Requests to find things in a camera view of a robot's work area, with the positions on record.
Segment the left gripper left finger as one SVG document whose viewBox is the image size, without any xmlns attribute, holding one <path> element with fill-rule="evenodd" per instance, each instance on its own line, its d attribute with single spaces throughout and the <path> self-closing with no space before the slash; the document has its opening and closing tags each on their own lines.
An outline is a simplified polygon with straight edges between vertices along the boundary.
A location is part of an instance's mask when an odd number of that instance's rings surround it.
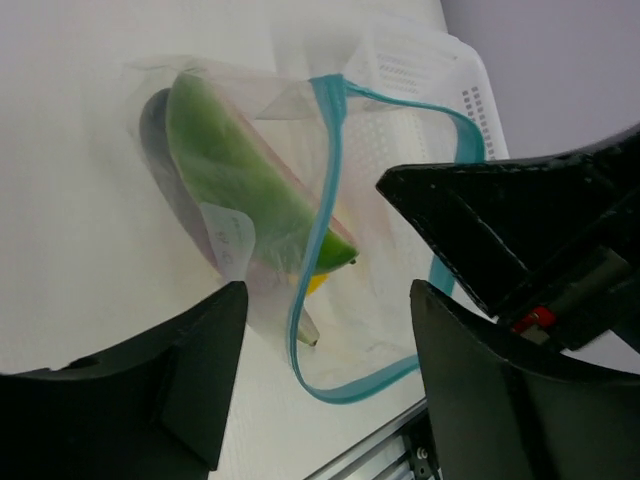
<svg viewBox="0 0 640 480">
<path fill-rule="evenodd" d="M 1 378 L 5 479 L 204 479 L 219 464 L 248 313 L 232 282 L 59 370 Z"/>
</svg>

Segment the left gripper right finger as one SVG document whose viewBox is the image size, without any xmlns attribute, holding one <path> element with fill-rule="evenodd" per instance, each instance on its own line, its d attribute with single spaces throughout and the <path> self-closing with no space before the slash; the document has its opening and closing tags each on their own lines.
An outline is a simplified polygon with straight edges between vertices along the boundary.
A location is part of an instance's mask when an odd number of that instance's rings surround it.
<svg viewBox="0 0 640 480">
<path fill-rule="evenodd" d="M 410 303 L 445 478 L 638 478 L 638 375 L 549 351 L 425 280 Z"/>
</svg>

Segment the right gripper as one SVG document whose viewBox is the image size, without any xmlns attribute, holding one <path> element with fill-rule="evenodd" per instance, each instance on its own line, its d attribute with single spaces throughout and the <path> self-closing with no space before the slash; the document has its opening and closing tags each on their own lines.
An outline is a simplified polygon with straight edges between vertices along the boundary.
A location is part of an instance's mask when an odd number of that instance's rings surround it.
<svg viewBox="0 0 640 480">
<path fill-rule="evenodd" d="M 638 126 L 544 162 L 400 165 L 376 188 L 512 332 L 638 349 Z"/>
</svg>

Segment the clear zip top bag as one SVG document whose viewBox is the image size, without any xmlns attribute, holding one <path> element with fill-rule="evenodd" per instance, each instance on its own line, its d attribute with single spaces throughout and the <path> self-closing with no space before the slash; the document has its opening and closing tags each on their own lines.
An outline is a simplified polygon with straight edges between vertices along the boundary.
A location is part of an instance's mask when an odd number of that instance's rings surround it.
<svg viewBox="0 0 640 480">
<path fill-rule="evenodd" d="M 249 325 L 317 400 L 352 404 L 419 367 L 409 302 L 455 279 L 378 190 L 403 164 L 481 164 L 465 114 L 332 73 L 308 79 L 189 55 L 123 69 L 127 127 L 184 231 Z"/>
</svg>

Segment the green fake lettuce leaf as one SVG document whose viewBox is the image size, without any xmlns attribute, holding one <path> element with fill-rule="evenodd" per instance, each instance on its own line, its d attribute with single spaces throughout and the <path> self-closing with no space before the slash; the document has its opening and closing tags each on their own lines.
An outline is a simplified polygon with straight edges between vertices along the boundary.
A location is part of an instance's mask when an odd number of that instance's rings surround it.
<svg viewBox="0 0 640 480">
<path fill-rule="evenodd" d="M 357 259 L 333 214 L 347 106 L 341 76 L 193 68 L 168 88 L 169 151 L 224 276 L 318 275 Z"/>
</svg>

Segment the purple fake eggplant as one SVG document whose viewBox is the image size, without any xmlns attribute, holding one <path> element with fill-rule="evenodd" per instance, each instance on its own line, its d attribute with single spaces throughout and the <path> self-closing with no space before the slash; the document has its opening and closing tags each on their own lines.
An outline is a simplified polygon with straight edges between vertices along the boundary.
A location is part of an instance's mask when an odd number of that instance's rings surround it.
<svg viewBox="0 0 640 480">
<path fill-rule="evenodd" d="M 174 216 L 203 257 L 216 268 L 201 212 L 182 182 L 170 154 L 166 132 L 166 108 L 170 89 L 154 93 L 145 103 L 138 132 L 147 167 Z"/>
</svg>

